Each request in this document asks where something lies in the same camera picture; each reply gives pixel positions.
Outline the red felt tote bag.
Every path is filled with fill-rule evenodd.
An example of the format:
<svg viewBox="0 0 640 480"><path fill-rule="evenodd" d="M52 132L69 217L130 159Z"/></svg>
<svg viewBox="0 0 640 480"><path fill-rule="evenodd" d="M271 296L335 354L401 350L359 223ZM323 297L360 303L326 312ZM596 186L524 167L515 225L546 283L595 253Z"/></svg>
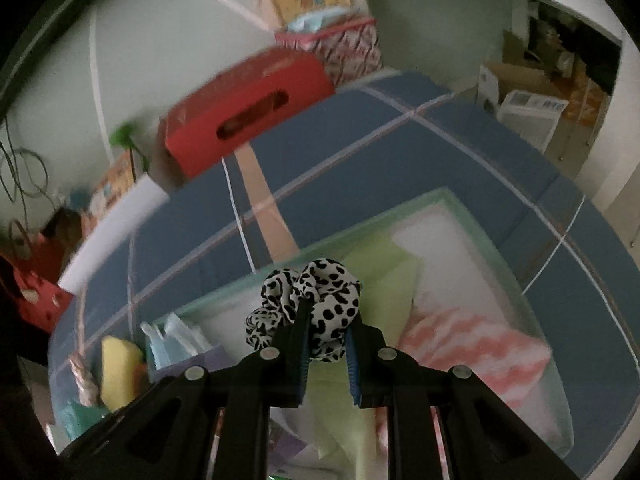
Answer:
<svg viewBox="0 0 640 480"><path fill-rule="evenodd" d="M9 223L9 255L21 318L50 334L74 295L58 284L62 273L65 247L56 237L40 232L32 240L17 219Z"/></svg>

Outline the white cardboard box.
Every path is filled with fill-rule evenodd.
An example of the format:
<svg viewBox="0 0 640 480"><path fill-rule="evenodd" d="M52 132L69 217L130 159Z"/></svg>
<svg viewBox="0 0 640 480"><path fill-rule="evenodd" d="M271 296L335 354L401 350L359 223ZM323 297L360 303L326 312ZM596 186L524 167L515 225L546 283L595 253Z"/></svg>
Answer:
<svg viewBox="0 0 640 480"><path fill-rule="evenodd" d="M497 119L543 153L568 101L524 90L512 90L502 101Z"/></svg>

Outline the pink patterned fabric piece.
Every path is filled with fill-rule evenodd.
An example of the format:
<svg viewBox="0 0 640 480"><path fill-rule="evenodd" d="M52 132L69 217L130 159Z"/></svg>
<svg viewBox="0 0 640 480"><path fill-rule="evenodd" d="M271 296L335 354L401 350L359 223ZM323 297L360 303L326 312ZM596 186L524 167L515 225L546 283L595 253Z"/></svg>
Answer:
<svg viewBox="0 0 640 480"><path fill-rule="evenodd" d="M68 358L70 370L74 376L78 389L79 402L83 406L97 406L100 400L100 392L96 381L87 367L82 355L75 351Z"/></svg>

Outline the white foam board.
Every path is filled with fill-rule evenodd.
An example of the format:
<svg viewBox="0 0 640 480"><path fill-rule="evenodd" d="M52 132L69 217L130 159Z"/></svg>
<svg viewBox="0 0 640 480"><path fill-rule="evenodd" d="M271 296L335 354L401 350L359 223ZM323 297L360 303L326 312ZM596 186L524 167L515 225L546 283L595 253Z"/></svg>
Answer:
<svg viewBox="0 0 640 480"><path fill-rule="evenodd" d="M77 295L120 244L168 200L169 194L151 177L137 180L82 242L58 286Z"/></svg>

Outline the blue face mask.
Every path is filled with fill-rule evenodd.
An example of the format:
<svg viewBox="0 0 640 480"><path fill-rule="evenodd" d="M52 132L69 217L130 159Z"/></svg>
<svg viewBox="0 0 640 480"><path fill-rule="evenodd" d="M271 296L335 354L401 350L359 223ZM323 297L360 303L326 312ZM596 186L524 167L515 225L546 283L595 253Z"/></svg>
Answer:
<svg viewBox="0 0 640 480"><path fill-rule="evenodd" d="M167 315L163 326L142 322L140 328L145 334L157 370L213 349L198 326L184 322L175 312Z"/></svg>

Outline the pink white striped cloth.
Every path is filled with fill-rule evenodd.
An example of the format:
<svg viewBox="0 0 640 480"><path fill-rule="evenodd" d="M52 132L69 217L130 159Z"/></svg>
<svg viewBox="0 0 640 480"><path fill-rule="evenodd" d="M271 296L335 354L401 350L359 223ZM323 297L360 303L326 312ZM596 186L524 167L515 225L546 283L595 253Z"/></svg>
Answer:
<svg viewBox="0 0 640 480"><path fill-rule="evenodd" d="M404 315L370 314L366 321L423 366L441 372L469 367L544 440L556 434L544 398L552 351L541 336L462 307L412 307Z"/></svg>

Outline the light green cloth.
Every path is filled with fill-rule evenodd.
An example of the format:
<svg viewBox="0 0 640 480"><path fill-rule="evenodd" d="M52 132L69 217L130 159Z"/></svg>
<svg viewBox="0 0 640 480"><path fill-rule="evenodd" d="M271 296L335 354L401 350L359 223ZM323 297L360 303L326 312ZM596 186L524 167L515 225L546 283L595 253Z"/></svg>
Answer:
<svg viewBox="0 0 640 480"><path fill-rule="evenodd" d="M377 327L386 344L396 346L410 315L420 259L381 234L359 243L341 263L362 285L363 322ZM306 400L314 427L310 445L320 462L336 467L345 479L374 478L378 472L376 411L362 410L352 402L346 362L314 363L309 379Z"/></svg>

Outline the black white spotted scrunchie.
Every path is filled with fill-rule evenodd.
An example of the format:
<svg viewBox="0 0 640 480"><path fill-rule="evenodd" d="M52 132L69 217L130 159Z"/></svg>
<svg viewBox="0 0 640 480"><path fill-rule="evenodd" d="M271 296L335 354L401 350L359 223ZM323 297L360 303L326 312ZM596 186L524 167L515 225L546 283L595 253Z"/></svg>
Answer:
<svg viewBox="0 0 640 480"><path fill-rule="evenodd" d="M348 326L359 313L362 285L343 263L320 258L302 270L277 269L262 282L260 306L245 321L245 340L255 350L270 346L279 328L309 312L309 355L333 363L345 355Z"/></svg>

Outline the teal plastic toy box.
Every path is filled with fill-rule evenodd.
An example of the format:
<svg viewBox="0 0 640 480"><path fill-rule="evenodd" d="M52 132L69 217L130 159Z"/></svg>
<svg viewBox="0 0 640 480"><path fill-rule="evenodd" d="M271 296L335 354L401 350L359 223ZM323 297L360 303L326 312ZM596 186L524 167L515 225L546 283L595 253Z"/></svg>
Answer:
<svg viewBox="0 0 640 480"><path fill-rule="evenodd" d="M60 422L67 437L73 441L109 414L110 410L103 405L85 406L70 400L60 411Z"/></svg>

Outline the lilac cloth piece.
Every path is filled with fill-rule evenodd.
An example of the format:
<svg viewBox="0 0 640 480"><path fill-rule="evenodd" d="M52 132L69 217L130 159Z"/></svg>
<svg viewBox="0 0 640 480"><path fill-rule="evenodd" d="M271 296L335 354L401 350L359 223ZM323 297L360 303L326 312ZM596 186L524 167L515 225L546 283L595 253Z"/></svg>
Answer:
<svg viewBox="0 0 640 480"><path fill-rule="evenodd" d="M162 367L157 370L154 366L149 369L149 378L152 384L159 382L165 377L178 377L183 374L189 367L199 366L208 372L216 372L223 368L230 367L235 364L235 360L229 356L221 344L216 344L210 350L199 353L196 356L190 356L175 364Z"/></svg>

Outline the yellow sponge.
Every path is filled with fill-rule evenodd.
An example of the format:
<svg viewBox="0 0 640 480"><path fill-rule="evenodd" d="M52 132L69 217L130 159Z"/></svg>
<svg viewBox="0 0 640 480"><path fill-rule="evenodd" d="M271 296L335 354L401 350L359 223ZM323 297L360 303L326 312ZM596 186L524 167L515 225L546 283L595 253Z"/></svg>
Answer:
<svg viewBox="0 0 640 480"><path fill-rule="evenodd" d="M102 339L101 350L101 400L114 412L138 395L138 373L143 364L143 354L131 341L113 336Z"/></svg>

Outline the white tray with teal rim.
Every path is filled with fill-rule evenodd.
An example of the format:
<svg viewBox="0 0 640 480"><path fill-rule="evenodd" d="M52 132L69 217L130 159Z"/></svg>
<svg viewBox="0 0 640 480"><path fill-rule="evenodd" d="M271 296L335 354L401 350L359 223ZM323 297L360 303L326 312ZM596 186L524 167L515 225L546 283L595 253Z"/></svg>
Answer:
<svg viewBox="0 0 640 480"><path fill-rule="evenodd" d="M550 344L520 284L453 192L440 188L303 250L344 263L362 284L360 311L388 344L436 368L463 364L559 456L570 452L570 408ZM344 363L314 364L303 405L273 419L303 442L292 478L383 479L381 414L360 410Z"/></svg>

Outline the orange illustrated toy box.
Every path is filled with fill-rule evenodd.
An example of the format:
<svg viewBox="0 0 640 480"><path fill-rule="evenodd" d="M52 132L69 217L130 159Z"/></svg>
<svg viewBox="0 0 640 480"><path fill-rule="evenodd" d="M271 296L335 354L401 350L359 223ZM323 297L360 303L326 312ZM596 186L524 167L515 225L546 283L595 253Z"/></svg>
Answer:
<svg viewBox="0 0 640 480"><path fill-rule="evenodd" d="M81 214L82 236L88 237L117 202L128 193L136 182L134 153L124 151L113 162L94 188L89 205Z"/></svg>

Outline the blue plaid bed cover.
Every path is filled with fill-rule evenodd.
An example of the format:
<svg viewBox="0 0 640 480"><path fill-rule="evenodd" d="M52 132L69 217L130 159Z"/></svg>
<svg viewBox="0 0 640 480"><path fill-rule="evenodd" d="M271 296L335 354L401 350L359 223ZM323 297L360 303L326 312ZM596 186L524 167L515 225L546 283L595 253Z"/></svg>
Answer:
<svg viewBox="0 0 640 480"><path fill-rule="evenodd" d="M337 93L250 142L278 213L308 247L445 190L510 268L550 344L572 416L565 460L589 476L639 406L639 270L615 231L551 162L475 105L414 73ZM77 398L68 358L103 337L271 262L240 165L227 158L150 207L113 211L126 231L63 314L49 347L56 410Z"/></svg>

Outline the red cardboard box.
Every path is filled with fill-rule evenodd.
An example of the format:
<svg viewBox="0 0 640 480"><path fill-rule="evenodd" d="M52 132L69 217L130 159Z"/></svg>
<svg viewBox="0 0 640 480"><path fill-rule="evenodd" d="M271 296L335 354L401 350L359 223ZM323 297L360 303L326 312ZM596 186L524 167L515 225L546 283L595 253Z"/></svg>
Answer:
<svg viewBox="0 0 640 480"><path fill-rule="evenodd" d="M262 50L219 73L162 120L165 148L188 178L302 110L334 95L313 54Z"/></svg>

